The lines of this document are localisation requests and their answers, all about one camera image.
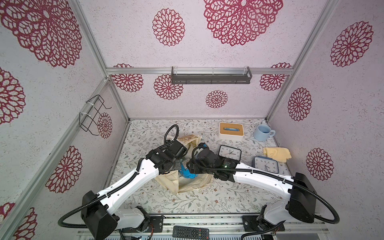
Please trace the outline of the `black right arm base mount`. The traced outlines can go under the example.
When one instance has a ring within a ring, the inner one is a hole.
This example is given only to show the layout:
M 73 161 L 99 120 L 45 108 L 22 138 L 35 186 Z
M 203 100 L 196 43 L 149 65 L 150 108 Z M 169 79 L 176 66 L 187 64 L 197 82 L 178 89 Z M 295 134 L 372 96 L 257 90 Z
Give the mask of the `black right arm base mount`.
M 271 224 L 264 219 L 267 205 L 264 205 L 259 214 L 243 215 L 242 221 L 246 232 L 262 232 L 271 229 L 275 224 Z

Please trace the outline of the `black square alarm clock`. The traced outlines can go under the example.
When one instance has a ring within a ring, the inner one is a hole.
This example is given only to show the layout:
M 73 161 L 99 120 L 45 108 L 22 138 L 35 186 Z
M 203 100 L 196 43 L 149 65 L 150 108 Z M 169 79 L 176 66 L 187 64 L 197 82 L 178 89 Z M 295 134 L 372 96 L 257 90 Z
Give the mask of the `black square alarm clock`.
M 221 145 L 218 155 L 223 158 L 228 158 L 236 161 L 241 160 L 242 151 L 233 147 Z

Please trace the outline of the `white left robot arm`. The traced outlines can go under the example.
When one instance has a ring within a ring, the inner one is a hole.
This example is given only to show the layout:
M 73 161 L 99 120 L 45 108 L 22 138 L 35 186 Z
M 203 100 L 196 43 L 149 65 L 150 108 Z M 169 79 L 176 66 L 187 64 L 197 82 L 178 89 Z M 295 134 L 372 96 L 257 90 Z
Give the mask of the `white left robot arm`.
M 92 191 L 83 197 L 83 204 L 90 204 L 96 197 L 102 197 L 93 205 L 81 210 L 81 217 L 96 240 L 103 240 L 116 230 L 126 228 L 144 231 L 149 224 L 149 215 L 142 207 L 122 210 L 120 206 L 144 184 L 157 176 L 169 172 L 174 163 L 187 152 L 179 141 L 172 141 L 166 147 L 151 150 L 138 162 L 137 168 L 110 187 Z

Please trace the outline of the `cream floral canvas bag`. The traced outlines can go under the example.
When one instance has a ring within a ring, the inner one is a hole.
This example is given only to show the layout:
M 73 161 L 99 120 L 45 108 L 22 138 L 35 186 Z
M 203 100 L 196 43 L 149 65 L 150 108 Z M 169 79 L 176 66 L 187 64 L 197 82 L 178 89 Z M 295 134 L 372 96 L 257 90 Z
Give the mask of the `cream floral canvas bag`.
M 178 170 L 171 171 L 155 178 L 164 189 L 177 195 L 204 189 L 213 182 L 213 176 L 209 174 L 197 174 L 198 176 L 195 179 L 186 179 L 179 175 L 181 164 L 187 168 L 187 163 L 192 159 L 192 150 L 201 143 L 201 139 L 201 136 L 196 135 L 187 135 L 178 138 L 178 141 L 181 142 L 188 151 L 185 156 L 177 162 Z

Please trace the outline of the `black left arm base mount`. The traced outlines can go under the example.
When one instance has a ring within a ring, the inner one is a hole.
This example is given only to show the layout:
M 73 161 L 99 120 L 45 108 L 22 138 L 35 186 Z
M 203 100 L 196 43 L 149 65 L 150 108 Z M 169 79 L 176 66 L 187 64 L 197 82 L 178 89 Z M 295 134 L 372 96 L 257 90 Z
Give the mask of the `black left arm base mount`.
M 165 216 L 150 216 L 137 228 L 122 229 L 123 233 L 161 233 L 163 231 Z

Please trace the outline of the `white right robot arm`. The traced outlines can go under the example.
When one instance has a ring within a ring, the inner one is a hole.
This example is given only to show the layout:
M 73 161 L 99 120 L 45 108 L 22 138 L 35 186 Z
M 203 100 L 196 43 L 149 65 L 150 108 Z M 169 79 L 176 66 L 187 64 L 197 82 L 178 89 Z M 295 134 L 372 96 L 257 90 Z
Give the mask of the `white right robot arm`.
M 315 221 L 316 191 L 306 176 L 283 176 L 258 170 L 242 163 L 240 157 L 239 149 L 220 146 L 219 153 L 215 154 L 199 145 L 193 149 L 187 166 L 192 174 L 210 174 L 222 181 L 248 184 L 280 196 L 280 201 L 260 211 L 258 222 L 262 225 L 274 226 L 289 219 L 304 223 Z

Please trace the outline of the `blue square alarm clock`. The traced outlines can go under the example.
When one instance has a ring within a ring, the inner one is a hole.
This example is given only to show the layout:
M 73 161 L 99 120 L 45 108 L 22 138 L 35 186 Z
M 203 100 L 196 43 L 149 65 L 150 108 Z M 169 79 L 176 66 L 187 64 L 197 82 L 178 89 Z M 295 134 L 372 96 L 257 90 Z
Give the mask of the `blue square alarm clock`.
M 252 167 L 258 170 L 263 170 L 269 173 L 278 174 L 279 164 L 276 160 L 271 158 L 257 156 L 252 161 Z

